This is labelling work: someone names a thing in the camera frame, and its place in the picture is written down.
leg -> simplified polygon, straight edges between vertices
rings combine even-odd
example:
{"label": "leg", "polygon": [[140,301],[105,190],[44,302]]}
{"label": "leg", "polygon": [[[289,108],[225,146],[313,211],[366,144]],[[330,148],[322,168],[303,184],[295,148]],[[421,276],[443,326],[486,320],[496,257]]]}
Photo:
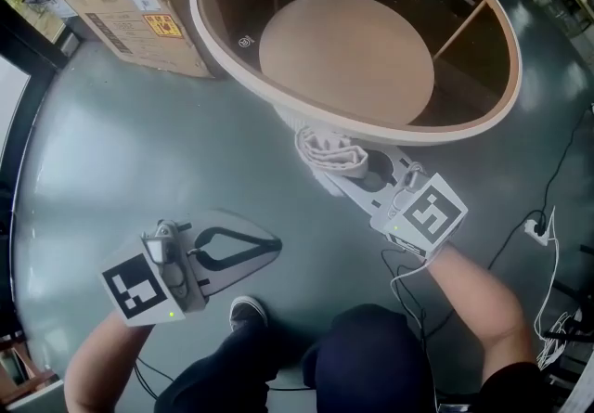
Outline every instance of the leg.
{"label": "leg", "polygon": [[435,411],[429,362],[407,320],[366,304],[334,319],[304,358],[319,413]]}
{"label": "leg", "polygon": [[155,413],[266,412],[266,382],[277,372],[277,340],[272,330],[265,321],[250,320],[214,354],[175,379],[159,396]]}

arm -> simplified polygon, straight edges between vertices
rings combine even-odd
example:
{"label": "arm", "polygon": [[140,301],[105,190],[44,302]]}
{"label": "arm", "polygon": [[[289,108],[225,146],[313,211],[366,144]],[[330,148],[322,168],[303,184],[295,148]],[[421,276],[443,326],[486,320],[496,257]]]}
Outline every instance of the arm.
{"label": "arm", "polygon": [[483,345],[483,382],[508,365],[535,363],[522,308],[508,288],[449,243],[428,269]]}
{"label": "arm", "polygon": [[114,410],[153,326],[127,327],[112,312],[72,358],[64,382],[70,413]]}

sneaker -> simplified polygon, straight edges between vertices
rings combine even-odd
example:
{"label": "sneaker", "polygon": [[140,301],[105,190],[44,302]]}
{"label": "sneaker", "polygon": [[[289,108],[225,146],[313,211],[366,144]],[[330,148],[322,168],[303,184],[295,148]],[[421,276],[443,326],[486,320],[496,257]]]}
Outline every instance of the sneaker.
{"label": "sneaker", "polygon": [[231,303],[229,324],[234,332],[247,324],[259,323],[268,327],[268,317],[262,305],[250,296],[239,296]]}

power plug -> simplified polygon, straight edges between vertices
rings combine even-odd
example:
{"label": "power plug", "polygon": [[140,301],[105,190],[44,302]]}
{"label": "power plug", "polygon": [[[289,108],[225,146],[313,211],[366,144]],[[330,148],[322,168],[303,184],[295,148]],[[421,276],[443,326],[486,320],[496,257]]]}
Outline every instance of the power plug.
{"label": "power plug", "polygon": [[538,235],[538,223],[535,220],[526,220],[523,226],[523,231],[526,232],[531,238],[535,239],[542,246],[549,244],[549,228],[545,230],[545,233]]}

concrete floor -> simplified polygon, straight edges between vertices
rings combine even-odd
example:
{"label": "concrete floor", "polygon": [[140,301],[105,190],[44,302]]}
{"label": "concrete floor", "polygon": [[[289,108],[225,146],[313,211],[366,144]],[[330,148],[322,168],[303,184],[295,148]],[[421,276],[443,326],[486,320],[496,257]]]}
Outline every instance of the concrete floor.
{"label": "concrete floor", "polygon": [[[470,209],[455,242],[487,265],[525,213],[539,208],[571,128],[591,100],[594,80],[569,41],[530,0],[501,0],[523,52],[523,87],[510,115],[472,139],[405,148],[438,171]],[[549,200],[557,205],[562,257],[558,278],[578,287],[594,259],[578,253],[591,230],[591,134],[577,132]],[[97,265],[130,236],[160,218],[191,218],[221,207],[278,235],[279,258],[215,295],[207,309],[158,326],[142,358],[170,375],[212,352],[229,331],[227,309],[255,295],[291,329],[316,336],[332,317],[358,303],[394,310],[388,247],[368,218],[316,182],[276,113],[233,81],[206,81],[126,64],[103,45],[86,44],[55,81],[41,109],[21,174],[14,239],[17,306],[34,354],[63,375],[78,346],[110,311]],[[518,233],[494,273],[518,294],[529,319],[542,303],[553,262]],[[408,281],[427,309],[428,329],[449,305],[433,281]],[[555,296],[547,326],[559,314]],[[429,342],[438,387],[472,391],[480,384],[479,346],[453,318]],[[148,374],[160,391],[165,384]],[[282,375],[278,384],[298,381]],[[272,411],[305,411],[311,393],[274,394]],[[150,411],[135,379],[118,408]]]}

